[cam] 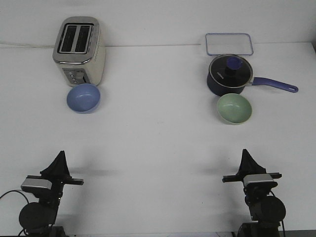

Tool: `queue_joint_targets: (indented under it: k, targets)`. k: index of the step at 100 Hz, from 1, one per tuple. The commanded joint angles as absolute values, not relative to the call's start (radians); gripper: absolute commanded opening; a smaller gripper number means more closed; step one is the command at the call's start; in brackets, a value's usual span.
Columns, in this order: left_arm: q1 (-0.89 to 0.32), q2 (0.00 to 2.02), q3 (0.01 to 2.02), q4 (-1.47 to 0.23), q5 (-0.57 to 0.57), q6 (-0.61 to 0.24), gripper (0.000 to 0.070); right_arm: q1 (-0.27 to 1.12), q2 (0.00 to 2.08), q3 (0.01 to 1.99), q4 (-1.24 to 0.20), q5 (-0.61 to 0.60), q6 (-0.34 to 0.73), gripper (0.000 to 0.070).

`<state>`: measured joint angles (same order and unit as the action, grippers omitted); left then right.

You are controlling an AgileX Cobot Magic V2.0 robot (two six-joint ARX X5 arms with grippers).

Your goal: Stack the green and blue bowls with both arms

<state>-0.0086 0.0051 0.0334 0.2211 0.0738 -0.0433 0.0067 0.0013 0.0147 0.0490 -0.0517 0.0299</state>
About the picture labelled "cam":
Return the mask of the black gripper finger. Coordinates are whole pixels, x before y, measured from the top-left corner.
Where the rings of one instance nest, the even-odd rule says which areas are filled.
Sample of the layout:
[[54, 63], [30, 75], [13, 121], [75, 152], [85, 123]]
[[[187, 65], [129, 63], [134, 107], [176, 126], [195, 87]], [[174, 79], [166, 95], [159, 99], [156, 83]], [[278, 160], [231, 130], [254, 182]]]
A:
[[248, 150], [245, 150], [247, 174], [266, 174], [266, 169], [260, 166], [250, 155]]
[[247, 172], [247, 165], [246, 165], [246, 162], [247, 162], [247, 149], [243, 149], [242, 150], [242, 156], [241, 156], [241, 162], [240, 162], [240, 165], [239, 165], [239, 169], [238, 169], [238, 172], [236, 173], [237, 176], [244, 176]]
[[60, 151], [54, 161], [44, 170], [40, 172], [42, 176], [56, 176], [63, 177], [64, 171], [65, 152]]
[[65, 151], [63, 151], [63, 177], [64, 178], [71, 178], [69, 168], [67, 165], [67, 161], [66, 161]]

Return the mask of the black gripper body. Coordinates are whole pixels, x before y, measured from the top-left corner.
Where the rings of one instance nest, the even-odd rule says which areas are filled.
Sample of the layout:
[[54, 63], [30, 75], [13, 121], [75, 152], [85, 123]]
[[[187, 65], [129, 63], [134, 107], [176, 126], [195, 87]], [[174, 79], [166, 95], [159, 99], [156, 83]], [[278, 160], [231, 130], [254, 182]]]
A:
[[74, 178], [43, 178], [41, 176], [33, 176], [33, 175], [29, 175], [26, 178], [34, 178], [34, 179], [45, 179], [45, 180], [49, 180], [52, 185], [53, 184], [63, 184], [63, 185], [83, 185], [84, 184], [84, 180], [83, 179], [74, 179]]
[[[282, 177], [281, 173], [268, 173], [272, 176], [273, 179], [279, 179]], [[242, 176], [237, 176], [237, 175], [228, 175], [228, 176], [223, 176], [222, 182], [227, 183], [227, 182], [243, 182], [244, 177]]]

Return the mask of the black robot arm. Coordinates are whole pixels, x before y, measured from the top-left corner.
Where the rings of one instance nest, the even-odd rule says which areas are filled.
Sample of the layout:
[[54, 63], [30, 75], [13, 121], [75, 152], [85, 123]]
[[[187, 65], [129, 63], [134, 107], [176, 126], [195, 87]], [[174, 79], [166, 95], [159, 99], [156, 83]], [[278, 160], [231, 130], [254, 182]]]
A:
[[277, 186], [275, 179], [281, 177], [279, 172], [268, 173], [247, 149], [242, 150], [238, 172], [235, 175], [223, 176], [223, 183], [243, 183], [244, 201], [252, 221], [242, 223], [237, 232], [238, 237], [280, 236], [278, 228], [284, 226], [286, 208], [272, 189]]
[[38, 201], [26, 204], [20, 211], [19, 223], [23, 232], [29, 237], [65, 237], [64, 227], [55, 226], [63, 188], [83, 184], [82, 179], [70, 175], [64, 151], [59, 152], [40, 176], [28, 175], [21, 190], [33, 194]]

